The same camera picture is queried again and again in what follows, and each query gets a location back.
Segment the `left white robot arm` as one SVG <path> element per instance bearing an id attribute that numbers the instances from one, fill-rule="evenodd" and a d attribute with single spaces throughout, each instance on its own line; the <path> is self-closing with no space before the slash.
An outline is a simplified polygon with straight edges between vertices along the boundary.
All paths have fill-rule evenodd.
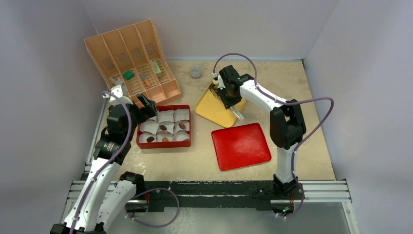
<path id="1" fill-rule="evenodd" d="M 156 103 L 143 94 L 137 95 L 141 108 L 119 91 L 104 91 L 102 96 L 110 101 L 107 126 L 95 145 L 92 167 L 79 197 L 64 221 L 52 226 L 52 234 L 105 234 L 121 207 L 130 198 L 140 199 L 145 194 L 143 176 L 125 173 L 120 186 L 105 198 L 131 148 L 137 125 L 156 116 Z"/>

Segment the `red box lid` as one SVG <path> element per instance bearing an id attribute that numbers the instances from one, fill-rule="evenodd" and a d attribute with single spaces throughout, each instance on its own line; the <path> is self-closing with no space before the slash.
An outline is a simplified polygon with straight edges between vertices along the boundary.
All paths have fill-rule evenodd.
<path id="1" fill-rule="evenodd" d="M 211 137 L 221 171 L 266 163 L 272 158 L 258 123 L 215 130 Z"/>

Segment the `dark chocolate piece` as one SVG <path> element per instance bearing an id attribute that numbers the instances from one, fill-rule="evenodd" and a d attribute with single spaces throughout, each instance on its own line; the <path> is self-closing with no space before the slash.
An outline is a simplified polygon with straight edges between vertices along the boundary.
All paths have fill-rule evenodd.
<path id="1" fill-rule="evenodd" d="M 151 142 L 153 142 L 154 141 L 154 137 L 152 137 L 152 136 L 150 136 L 150 137 L 148 137 L 147 139 L 146 139 L 146 142 L 147 143 L 151 143 Z"/>

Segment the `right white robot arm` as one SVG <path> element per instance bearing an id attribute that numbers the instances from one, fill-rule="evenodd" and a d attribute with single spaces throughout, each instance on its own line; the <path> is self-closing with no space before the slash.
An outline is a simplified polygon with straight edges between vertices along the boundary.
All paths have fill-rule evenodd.
<path id="1" fill-rule="evenodd" d="M 269 134 L 277 146 L 273 191 L 277 197 L 286 198 L 298 184 L 296 153 L 306 133 L 300 105 L 271 93 L 251 75 L 240 75 L 232 65 L 214 73 L 213 84 L 213 92 L 226 109 L 246 99 L 269 114 Z"/>

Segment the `metal tongs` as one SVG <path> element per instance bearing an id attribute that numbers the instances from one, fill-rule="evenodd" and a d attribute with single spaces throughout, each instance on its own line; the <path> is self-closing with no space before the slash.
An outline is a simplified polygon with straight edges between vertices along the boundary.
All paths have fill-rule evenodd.
<path id="1" fill-rule="evenodd" d="M 241 122 L 245 121 L 244 116 L 241 114 L 241 112 L 235 107 L 235 106 L 231 106 L 230 108 L 231 113 Z"/>

